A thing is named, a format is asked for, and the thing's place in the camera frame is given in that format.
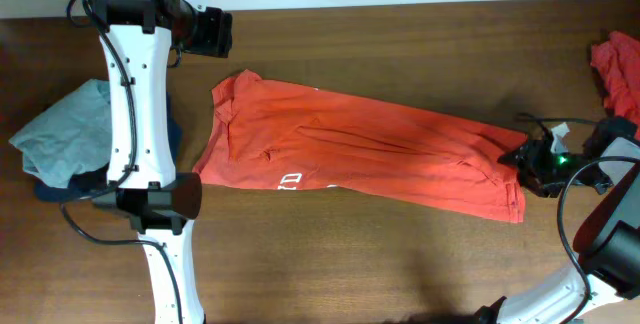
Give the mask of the red t-shirt with logo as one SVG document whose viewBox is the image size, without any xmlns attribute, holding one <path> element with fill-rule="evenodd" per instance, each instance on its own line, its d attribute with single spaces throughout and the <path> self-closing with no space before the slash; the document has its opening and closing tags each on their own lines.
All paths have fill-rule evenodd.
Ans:
<svg viewBox="0 0 640 324">
<path fill-rule="evenodd" d="M 194 170 L 240 189 L 346 188 L 519 223 L 526 200 L 500 163 L 521 132 L 243 71 L 212 91 L 213 127 Z"/>
</svg>

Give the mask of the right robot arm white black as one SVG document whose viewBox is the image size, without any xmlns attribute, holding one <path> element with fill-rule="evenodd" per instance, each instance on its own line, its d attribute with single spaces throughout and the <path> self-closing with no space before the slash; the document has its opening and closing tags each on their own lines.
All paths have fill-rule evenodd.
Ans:
<svg viewBox="0 0 640 324">
<path fill-rule="evenodd" d="M 522 113 L 520 120 L 543 130 L 539 139 L 503 155 L 500 163 L 518 171 L 519 183 L 539 197 L 555 198 L 556 225 L 569 263 L 541 284 L 480 308 L 475 323 L 575 323 L 579 316 L 639 295 L 638 127 L 623 117 L 594 123 L 580 154 L 560 148 L 561 137 L 547 119 Z M 564 210 L 574 186 L 591 187 L 603 200 L 573 239 Z"/>
</svg>

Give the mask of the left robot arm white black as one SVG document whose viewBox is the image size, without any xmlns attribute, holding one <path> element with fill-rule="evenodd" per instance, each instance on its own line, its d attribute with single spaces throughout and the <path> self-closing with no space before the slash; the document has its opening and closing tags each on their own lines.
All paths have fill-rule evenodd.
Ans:
<svg viewBox="0 0 640 324">
<path fill-rule="evenodd" d="M 106 185 L 87 197 L 136 233 L 102 243 L 143 248 L 155 322 L 202 324 L 192 253 L 202 184 L 198 174 L 176 170 L 166 80 L 183 54 L 227 57 L 233 17 L 210 0 L 81 1 L 108 67 L 112 127 Z"/>
</svg>

